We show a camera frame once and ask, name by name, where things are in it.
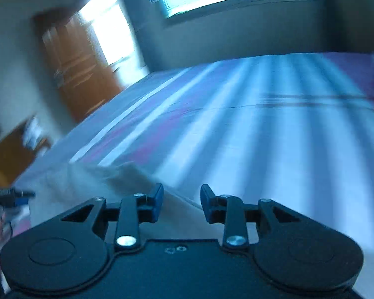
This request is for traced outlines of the grey sweatpants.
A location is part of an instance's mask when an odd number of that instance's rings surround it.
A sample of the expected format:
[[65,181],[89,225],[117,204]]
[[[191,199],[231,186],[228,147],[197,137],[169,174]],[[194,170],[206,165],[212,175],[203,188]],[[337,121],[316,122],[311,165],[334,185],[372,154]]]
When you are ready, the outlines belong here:
[[[156,180],[134,163],[100,167],[66,163],[26,181],[24,187],[36,193],[31,201],[31,223],[41,224],[91,198],[116,203],[123,213],[134,214],[137,193],[147,195]],[[164,187],[163,204],[157,222],[140,227],[142,240],[148,239],[223,239],[223,225],[210,225],[202,207],[169,186]]]

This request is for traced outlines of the wooden shelf cabinet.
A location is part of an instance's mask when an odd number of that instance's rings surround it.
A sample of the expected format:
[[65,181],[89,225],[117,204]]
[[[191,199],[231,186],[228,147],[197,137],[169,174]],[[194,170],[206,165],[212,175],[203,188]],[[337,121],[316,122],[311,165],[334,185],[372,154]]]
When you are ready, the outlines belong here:
[[43,134],[37,145],[30,148],[23,143],[27,125],[35,120],[30,116],[0,140],[0,188],[9,187],[40,155],[47,152],[52,143]]

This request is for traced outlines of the striped purple bed sheet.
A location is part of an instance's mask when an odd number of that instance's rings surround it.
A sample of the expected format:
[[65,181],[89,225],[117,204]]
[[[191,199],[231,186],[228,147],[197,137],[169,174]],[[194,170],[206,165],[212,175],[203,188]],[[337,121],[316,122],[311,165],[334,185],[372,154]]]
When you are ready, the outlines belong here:
[[199,189],[270,198],[354,239],[374,298],[374,55],[268,55],[151,74],[90,115],[15,186],[40,224],[94,196],[165,186],[142,237],[217,238]]

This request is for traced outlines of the brown wooden door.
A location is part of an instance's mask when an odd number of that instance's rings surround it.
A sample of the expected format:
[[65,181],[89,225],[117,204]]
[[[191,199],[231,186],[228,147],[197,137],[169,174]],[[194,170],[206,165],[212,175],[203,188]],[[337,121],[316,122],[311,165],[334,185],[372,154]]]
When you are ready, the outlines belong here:
[[123,91],[99,60],[78,14],[57,7],[34,15],[32,21],[59,94],[76,122]]

